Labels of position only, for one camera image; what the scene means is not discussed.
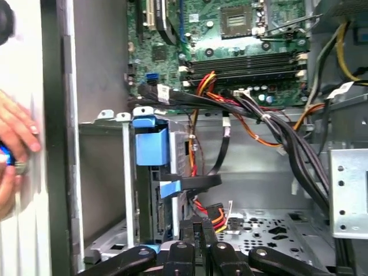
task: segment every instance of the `motherboard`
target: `motherboard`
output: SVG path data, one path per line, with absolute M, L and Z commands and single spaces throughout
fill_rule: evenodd
M 210 72 L 216 89 L 248 91 L 260 105 L 301 106 L 308 91 L 304 0 L 132 0 L 131 94 L 141 83 L 195 92 Z

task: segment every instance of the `human hand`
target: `human hand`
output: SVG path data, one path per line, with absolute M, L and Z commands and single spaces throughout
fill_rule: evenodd
M 27 161 L 26 147 L 33 152 L 41 149 L 35 137 L 38 133 L 36 123 L 31 119 L 30 113 L 0 90 L 0 140 L 8 147 L 17 161 Z
M 21 176 L 16 175 L 14 166 L 6 165 L 6 156 L 1 154 L 2 162 L 0 164 L 0 220 L 3 219 L 12 209 L 16 200 L 15 194 L 21 186 Z

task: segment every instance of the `blue screwdriver handle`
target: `blue screwdriver handle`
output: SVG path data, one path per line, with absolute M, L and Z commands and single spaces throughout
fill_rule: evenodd
M 7 146 L 4 145 L 3 142 L 0 141 L 0 150 L 3 152 L 3 154 L 6 155 L 6 164 L 8 166 L 14 166 L 16 164 L 16 159 L 14 158 L 14 155 L 10 152 Z

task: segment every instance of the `white panel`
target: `white panel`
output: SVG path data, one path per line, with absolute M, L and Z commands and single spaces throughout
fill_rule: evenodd
M 40 0 L 8 0 L 16 34 L 0 46 L 0 88 L 32 111 L 45 148 Z M 33 155 L 16 207 L 0 223 L 0 275 L 49 276 L 48 193 L 45 150 Z

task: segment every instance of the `cpu socket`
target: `cpu socket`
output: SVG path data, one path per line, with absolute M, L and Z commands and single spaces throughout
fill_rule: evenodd
M 220 13 L 222 39 L 252 35 L 252 7 L 250 5 L 222 7 Z

